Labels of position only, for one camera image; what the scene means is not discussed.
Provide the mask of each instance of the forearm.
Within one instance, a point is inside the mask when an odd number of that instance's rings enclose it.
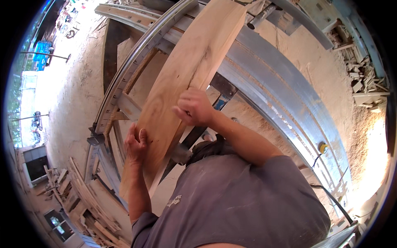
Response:
[[[129,219],[134,223],[144,212],[152,212],[152,205],[145,180],[142,165],[132,163],[130,166],[131,187],[128,196]]]
[[[209,127],[221,134],[243,159],[256,166],[262,166],[269,158],[283,155],[266,138],[231,120],[220,111],[213,112]]]

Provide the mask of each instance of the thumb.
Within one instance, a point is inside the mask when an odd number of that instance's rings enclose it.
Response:
[[[146,130],[143,128],[139,131],[139,143],[146,145]]]
[[[192,120],[192,117],[188,115],[185,110],[182,110],[178,106],[173,106],[171,110],[176,114],[179,119],[181,119],[185,123],[190,123],[190,121]]]

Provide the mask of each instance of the blue vehicle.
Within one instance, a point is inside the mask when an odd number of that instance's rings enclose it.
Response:
[[[53,51],[54,48],[52,47],[52,42],[46,40],[41,40],[37,42],[35,47],[35,52],[50,54]],[[49,65],[49,63],[47,63],[48,59],[49,56],[44,54],[35,54],[33,56],[33,61],[36,61],[37,71],[43,71],[44,68]]]

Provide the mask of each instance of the hand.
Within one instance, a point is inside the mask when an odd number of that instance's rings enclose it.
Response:
[[[216,110],[204,91],[189,88],[181,94],[177,104],[178,106],[172,107],[172,111],[187,125],[202,127],[211,125]]]
[[[128,129],[127,137],[124,141],[124,150],[129,156],[130,164],[142,164],[143,159],[146,156],[147,145],[146,145],[146,130],[141,129],[139,131],[139,140],[135,139],[135,128],[136,124],[133,122]]]

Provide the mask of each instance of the gray t-shirt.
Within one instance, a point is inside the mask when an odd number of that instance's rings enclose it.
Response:
[[[290,157],[256,167],[237,155],[210,156],[181,174],[160,217],[141,215],[131,247],[310,247],[329,229],[327,211]]]

